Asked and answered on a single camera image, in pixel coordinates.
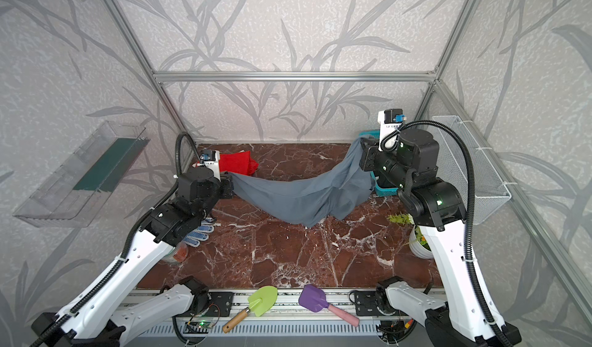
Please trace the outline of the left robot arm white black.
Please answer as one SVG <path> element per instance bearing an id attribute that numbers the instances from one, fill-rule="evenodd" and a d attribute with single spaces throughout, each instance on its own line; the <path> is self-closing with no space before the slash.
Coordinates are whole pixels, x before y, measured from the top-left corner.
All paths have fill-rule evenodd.
<path id="1" fill-rule="evenodd" d="M 111 266 L 58 312 L 45 312 L 32 324 L 34 346 L 125 346 L 163 320 L 200 313 L 210 301 L 208 287 L 183 279 L 125 310 L 120 304 L 160 260 L 198 228 L 221 199 L 230 199 L 228 174 L 200 165 L 177 179 L 172 202 L 149 210 L 130 230 Z"/>

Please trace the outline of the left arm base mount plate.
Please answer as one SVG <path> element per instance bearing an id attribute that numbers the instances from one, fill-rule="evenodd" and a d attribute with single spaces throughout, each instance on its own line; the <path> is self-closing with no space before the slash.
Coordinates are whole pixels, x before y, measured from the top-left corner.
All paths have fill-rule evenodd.
<path id="1" fill-rule="evenodd" d="M 182 279 L 179 284 L 188 287 L 194 296 L 190 308 L 182 316 L 228 317 L 230 315 L 233 292 L 213 292 L 193 276 Z"/>

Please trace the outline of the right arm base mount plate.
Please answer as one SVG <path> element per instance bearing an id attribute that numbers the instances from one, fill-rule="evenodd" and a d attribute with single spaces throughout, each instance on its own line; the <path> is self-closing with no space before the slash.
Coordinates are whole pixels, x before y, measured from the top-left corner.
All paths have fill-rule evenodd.
<path id="1" fill-rule="evenodd" d="M 353 290 L 349 293 L 349 299 L 356 307 L 357 316 L 402 316 L 400 310 L 393 308 L 389 303 L 386 289 L 396 283 L 402 282 L 399 276 L 378 282 L 374 291 Z"/>

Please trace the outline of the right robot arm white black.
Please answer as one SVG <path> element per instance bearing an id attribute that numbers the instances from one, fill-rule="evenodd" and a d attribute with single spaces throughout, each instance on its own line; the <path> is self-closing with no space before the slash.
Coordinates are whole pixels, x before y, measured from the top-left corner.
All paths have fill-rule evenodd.
<path id="1" fill-rule="evenodd" d="M 467 198 L 437 176 L 439 145 L 428 131 L 412 124 L 393 132 L 396 146 L 370 137 L 361 140 L 363 171 L 384 172 L 413 216 L 435 259 L 446 300 L 434 299 L 398 277 L 381 282 L 380 297 L 388 310 L 401 311 L 422 325 L 434 346 L 515 346 L 519 329 L 497 310 L 473 250 L 475 171 L 470 150 L 445 125 L 432 125 L 459 146 L 467 170 Z"/>

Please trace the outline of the grey t-shirt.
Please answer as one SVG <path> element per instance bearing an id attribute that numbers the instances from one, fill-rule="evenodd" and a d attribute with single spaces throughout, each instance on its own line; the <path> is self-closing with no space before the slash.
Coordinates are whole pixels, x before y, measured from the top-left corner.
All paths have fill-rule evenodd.
<path id="1" fill-rule="evenodd" d="M 293 225 L 311 228 L 328 216 L 342 220 L 368 201 L 375 185 L 359 166 L 362 155 L 362 137 L 357 137 L 341 162 L 314 178 L 280 182 L 231 173 L 234 194 Z"/>

